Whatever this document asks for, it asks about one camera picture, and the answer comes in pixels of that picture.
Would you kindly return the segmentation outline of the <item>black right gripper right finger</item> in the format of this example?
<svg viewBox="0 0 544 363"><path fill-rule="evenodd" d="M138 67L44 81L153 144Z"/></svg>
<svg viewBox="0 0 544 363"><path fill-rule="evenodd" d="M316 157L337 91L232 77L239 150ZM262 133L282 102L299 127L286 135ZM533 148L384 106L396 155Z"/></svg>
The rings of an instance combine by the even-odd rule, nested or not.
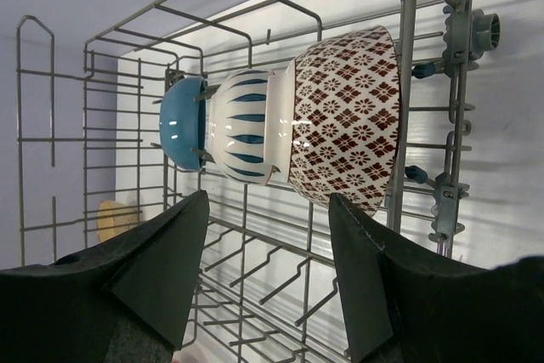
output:
<svg viewBox="0 0 544 363"><path fill-rule="evenodd" d="M482 269L334 194L329 226L353 362L540 362L543 259Z"/></svg>

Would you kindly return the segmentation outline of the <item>white bowl orange rim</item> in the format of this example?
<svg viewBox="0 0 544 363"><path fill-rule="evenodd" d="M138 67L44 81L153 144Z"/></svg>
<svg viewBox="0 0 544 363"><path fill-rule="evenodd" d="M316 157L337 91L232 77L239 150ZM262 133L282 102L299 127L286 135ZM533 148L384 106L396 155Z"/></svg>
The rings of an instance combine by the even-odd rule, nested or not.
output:
<svg viewBox="0 0 544 363"><path fill-rule="evenodd" d="M274 72L230 74L210 99L207 152L224 176L243 184L267 184L273 166L264 161L265 111Z"/></svg>

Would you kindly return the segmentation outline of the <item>tan bowl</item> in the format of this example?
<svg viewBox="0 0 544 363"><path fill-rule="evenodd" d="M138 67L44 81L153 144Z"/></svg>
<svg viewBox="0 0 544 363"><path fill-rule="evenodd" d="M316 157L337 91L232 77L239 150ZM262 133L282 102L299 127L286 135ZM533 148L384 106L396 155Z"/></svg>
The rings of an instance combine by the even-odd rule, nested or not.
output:
<svg viewBox="0 0 544 363"><path fill-rule="evenodd" d="M118 201L102 201L96 219L99 242L120 235L139 224L140 211Z"/></svg>

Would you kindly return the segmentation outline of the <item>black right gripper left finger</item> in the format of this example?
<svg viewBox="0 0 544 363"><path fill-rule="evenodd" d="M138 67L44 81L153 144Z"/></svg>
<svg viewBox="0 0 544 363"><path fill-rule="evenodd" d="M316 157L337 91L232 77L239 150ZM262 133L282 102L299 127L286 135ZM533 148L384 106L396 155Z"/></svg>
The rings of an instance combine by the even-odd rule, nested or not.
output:
<svg viewBox="0 0 544 363"><path fill-rule="evenodd" d="M184 341L207 235L197 191L53 264L1 273L4 362L169 362Z"/></svg>

